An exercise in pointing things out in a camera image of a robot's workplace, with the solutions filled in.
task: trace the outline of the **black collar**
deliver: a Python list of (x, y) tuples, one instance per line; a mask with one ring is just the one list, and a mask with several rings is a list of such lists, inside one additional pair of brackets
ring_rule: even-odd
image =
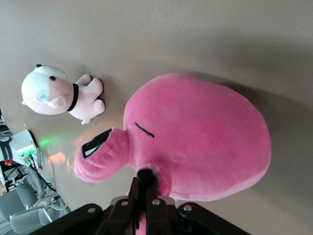
[(77, 84), (73, 84), (73, 88), (74, 88), (74, 97), (73, 97), (73, 102), (70, 105), (70, 107), (68, 108), (68, 112), (72, 111), (73, 108), (75, 107), (77, 100), (78, 100), (78, 85)]

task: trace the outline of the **white plush toy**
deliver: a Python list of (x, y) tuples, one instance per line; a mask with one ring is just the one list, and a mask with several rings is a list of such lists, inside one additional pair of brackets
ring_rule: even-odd
[(22, 83), (23, 105), (39, 114), (61, 114), (68, 111), (87, 124), (104, 112), (105, 103), (99, 99), (103, 84), (88, 74), (75, 84), (67, 81), (64, 72), (56, 67), (36, 65)]

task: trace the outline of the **beige surface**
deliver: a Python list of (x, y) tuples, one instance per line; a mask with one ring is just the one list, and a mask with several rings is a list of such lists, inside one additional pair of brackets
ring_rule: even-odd
[[(312, 12), (309, 0), (1, 0), (0, 107), (13, 133), (34, 133), (44, 172), (71, 209), (90, 202), (105, 208), (126, 193), (134, 171), (82, 182), (72, 172), (78, 147), (121, 128), (129, 97), (157, 75), (187, 72), (228, 85), (266, 118), (272, 163), (254, 187), (201, 204), (255, 235), (309, 235)], [(61, 68), (71, 82), (85, 73), (101, 78), (107, 111), (82, 126), (69, 114), (22, 106), (22, 81), (38, 63)]]

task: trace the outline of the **pink plush toy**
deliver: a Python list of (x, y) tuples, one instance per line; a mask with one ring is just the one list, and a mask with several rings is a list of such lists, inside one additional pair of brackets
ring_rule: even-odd
[(159, 194), (210, 201), (258, 182), (271, 158), (266, 122), (230, 88), (186, 74), (152, 79), (128, 101), (124, 130), (112, 128), (78, 152), (76, 175), (100, 182), (125, 165), (151, 169)]
[(71, 84), (60, 69), (37, 65), (22, 83), (22, 104), (39, 114), (68, 111), (87, 124), (105, 110), (103, 100), (98, 99), (102, 91), (103, 84), (98, 78), (86, 74)]

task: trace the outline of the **plush toy ear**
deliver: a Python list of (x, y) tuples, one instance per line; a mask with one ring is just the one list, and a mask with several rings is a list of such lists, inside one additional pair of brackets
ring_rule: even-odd
[(55, 98), (48, 102), (48, 106), (51, 108), (55, 108), (55, 109), (64, 108), (67, 105), (68, 105), (68, 97), (65, 95)]

